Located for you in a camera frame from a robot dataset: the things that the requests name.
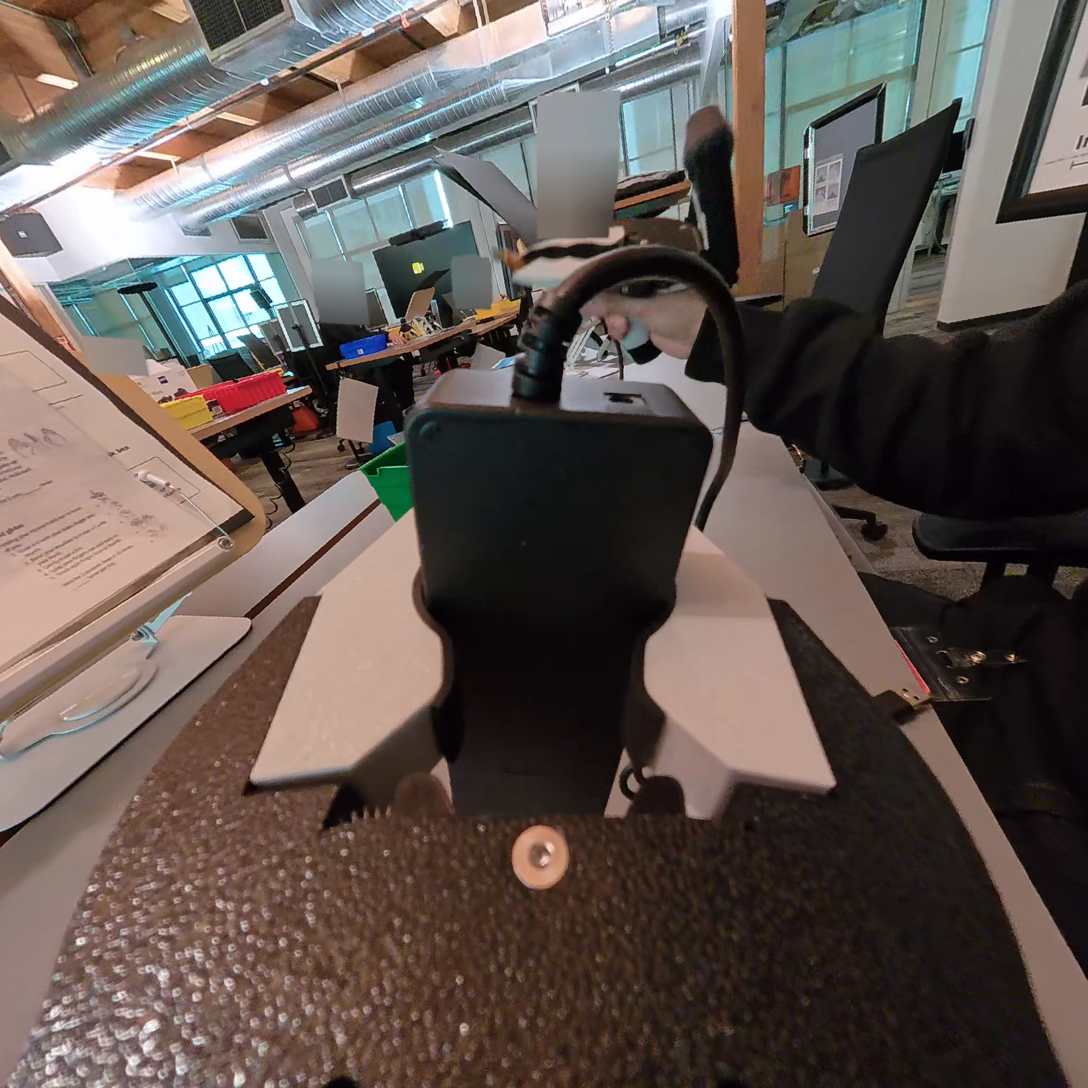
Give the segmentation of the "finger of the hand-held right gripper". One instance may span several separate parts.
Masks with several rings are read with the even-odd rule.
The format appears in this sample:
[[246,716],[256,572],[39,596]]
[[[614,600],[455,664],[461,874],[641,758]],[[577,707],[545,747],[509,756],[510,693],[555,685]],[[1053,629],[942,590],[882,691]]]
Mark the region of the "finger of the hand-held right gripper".
[[552,290],[601,252],[526,252],[512,283],[530,290]]
[[605,236],[552,238],[537,243],[532,254],[606,254],[615,252],[629,244],[628,232],[622,225],[611,225]]

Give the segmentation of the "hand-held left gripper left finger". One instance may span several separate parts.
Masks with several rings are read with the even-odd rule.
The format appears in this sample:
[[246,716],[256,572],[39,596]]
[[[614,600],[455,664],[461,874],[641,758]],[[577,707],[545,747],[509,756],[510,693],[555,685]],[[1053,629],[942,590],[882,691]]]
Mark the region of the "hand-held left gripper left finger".
[[419,602],[415,515],[406,514],[320,595],[249,782],[350,786],[388,809],[401,779],[443,759],[431,710],[448,682]]

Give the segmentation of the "green plastic bin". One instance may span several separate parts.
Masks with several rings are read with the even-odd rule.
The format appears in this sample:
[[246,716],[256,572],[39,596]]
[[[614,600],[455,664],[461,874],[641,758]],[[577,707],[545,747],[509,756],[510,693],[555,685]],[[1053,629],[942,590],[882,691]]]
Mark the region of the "green plastic bin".
[[396,522],[415,507],[413,486],[405,442],[394,444],[360,468],[370,486]]

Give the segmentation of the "dark grey flag panel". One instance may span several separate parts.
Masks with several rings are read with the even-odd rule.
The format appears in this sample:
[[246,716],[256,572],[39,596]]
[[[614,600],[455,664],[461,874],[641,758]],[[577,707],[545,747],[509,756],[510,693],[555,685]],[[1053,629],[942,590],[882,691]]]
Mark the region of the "dark grey flag panel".
[[494,163],[440,148],[436,169],[506,222],[528,247],[537,245],[537,207]]

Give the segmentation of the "framed notice board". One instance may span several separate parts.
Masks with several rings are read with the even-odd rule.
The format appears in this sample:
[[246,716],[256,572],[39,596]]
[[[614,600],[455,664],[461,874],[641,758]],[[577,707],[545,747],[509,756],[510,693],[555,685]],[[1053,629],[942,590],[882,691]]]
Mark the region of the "framed notice board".
[[886,83],[809,123],[804,133],[801,199],[806,236],[830,232],[844,205],[860,150],[882,143]]

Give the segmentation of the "wooden top desk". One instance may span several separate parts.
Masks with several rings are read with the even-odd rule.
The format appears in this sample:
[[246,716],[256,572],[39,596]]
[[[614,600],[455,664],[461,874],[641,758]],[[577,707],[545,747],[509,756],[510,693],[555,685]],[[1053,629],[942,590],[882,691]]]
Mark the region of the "wooden top desk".
[[452,343],[455,339],[463,337],[481,339],[486,334],[514,325],[518,322],[518,320],[519,314],[515,310],[484,321],[477,321],[473,319],[462,322],[455,327],[440,331],[438,333],[432,333],[426,336],[418,336],[398,345],[390,345],[388,347],[370,355],[355,356],[336,360],[332,363],[327,363],[325,366],[325,370],[327,373],[333,373],[339,376],[337,385],[339,385],[342,381],[347,380],[347,371],[354,372],[358,370],[360,372],[369,372],[378,370],[379,375],[375,379],[378,388],[387,390],[390,388],[390,383],[382,370],[384,370],[390,362],[396,359],[419,356],[420,353],[425,353],[432,348],[438,348],[440,346],[443,347],[447,343]]
[[274,438],[290,430],[294,425],[292,406],[305,401],[312,392],[309,385],[287,388],[284,394],[238,413],[218,416],[203,426],[193,428],[189,434],[218,457],[228,458],[239,452],[257,456],[265,467],[265,474],[279,489],[279,500],[295,514],[305,507],[306,500],[290,475],[290,467],[279,454]]

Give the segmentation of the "wooden document stand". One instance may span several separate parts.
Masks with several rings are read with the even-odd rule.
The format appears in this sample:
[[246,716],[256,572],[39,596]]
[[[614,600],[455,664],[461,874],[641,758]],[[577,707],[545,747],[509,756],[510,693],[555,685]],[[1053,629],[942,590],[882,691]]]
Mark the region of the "wooden document stand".
[[149,426],[153,426],[162,440],[214,485],[228,493],[252,514],[252,520],[235,530],[221,532],[201,551],[193,554],[188,562],[180,564],[162,579],[144,589],[143,594],[129,599],[124,607],[109,616],[85,626],[71,636],[47,648],[33,658],[23,660],[18,668],[2,671],[1,706],[2,717],[9,713],[20,713],[35,701],[54,691],[57,687],[74,678],[95,662],[121,646],[135,635],[138,627],[154,618],[164,608],[185,596],[193,589],[213,574],[222,571],[228,562],[251,551],[265,531],[264,510],[252,492],[243,485],[230,470],[225,469],[200,442],[173,420],[129,378],[120,374],[100,375],[89,368],[86,353],[69,337],[55,313],[40,295],[18,272],[15,260],[7,247],[2,247],[2,308],[11,307],[23,316],[30,331],[53,342],[74,361],[92,373],[118,398],[127,401],[131,409],[143,416]]

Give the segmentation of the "white card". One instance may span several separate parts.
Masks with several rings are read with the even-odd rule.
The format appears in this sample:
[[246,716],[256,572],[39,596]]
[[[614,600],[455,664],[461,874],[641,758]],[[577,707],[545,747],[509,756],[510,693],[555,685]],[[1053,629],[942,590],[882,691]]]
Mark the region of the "white card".
[[349,443],[369,445],[373,438],[378,386],[344,378],[337,385],[336,436]]

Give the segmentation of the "red plastic bin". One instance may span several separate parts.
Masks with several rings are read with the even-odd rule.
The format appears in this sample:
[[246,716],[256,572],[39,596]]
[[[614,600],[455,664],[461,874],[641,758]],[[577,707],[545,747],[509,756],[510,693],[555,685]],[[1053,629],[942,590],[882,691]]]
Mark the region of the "red plastic bin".
[[250,374],[237,380],[215,383],[198,390],[196,395],[218,408],[211,408],[213,415],[238,415],[242,411],[271,401],[287,393],[282,374],[279,371]]

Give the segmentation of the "printed instruction sheet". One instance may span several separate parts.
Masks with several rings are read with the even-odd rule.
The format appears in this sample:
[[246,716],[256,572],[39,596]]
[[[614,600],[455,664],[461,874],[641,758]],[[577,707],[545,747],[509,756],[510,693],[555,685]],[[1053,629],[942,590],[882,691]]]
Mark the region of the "printed instruction sheet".
[[2,308],[2,670],[249,520],[127,401]]

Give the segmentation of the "framed marker poster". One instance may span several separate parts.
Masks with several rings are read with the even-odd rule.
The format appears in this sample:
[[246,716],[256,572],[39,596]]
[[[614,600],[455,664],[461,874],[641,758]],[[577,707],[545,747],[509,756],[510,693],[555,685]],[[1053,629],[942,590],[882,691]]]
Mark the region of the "framed marker poster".
[[1087,210],[1087,3],[1058,3],[997,222]]

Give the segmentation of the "wooden post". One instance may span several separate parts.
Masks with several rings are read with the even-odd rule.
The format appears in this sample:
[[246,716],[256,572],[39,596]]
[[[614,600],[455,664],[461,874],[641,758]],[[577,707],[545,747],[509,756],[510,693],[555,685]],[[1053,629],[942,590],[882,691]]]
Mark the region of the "wooden post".
[[739,243],[737,293],[759,289],[765,208],[766,3],[732,2],[733,190]]

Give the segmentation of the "black wall screen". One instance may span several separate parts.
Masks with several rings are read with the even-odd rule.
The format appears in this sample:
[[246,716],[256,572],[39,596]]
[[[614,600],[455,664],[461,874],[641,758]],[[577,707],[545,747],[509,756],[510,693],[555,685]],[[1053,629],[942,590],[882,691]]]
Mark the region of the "black wall screen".
[[438,295],[453,290],[453,259],[478,256],[471,222],[438,228],[426,237],[415,237],[378,249],[374,262],[395,316],[401,316],[416,290],[433,287]]

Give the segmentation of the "silver ventilation duct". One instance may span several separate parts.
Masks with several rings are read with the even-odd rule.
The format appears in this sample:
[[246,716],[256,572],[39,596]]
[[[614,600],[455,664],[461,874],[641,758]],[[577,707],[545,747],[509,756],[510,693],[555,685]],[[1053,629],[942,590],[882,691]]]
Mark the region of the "silver ventilation duct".
[[2,122],[2,174],[90,149],[112,154],[355,35],[398,20],[398,2],[195,1],[175,32],[63,92],[39,116]]
[[707,2],[536,2],[417,53],[122,197],[196,230],[524,104],[708,20]]

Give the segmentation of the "black wall speaker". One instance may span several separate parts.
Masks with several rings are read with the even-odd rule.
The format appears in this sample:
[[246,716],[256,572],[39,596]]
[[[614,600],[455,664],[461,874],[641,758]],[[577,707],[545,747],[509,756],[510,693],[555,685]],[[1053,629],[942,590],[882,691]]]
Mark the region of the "black wall speaker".
[[3,213],[1,242],[16,259],[45,259],[63,252],[63,246],[45,217],[35,211]]

